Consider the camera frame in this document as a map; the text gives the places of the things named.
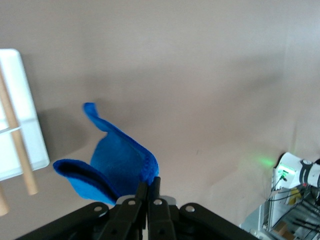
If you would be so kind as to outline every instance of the blue fabric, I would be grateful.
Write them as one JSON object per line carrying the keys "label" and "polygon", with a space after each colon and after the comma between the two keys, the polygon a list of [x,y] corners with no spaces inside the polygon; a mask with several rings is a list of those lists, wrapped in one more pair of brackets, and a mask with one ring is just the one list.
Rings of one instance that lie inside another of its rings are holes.
{"label": "blue fabric", "polygon": [[150,185],[159,174],[154,155],[100,118],[94,103],[85,103],[83,110],[107,134],[98,142],[90,164],[62,159],[53,164],[55,171],[66,177],[81,197],[108,204],[115,204],[121,196],[134,195],[139,181]]}

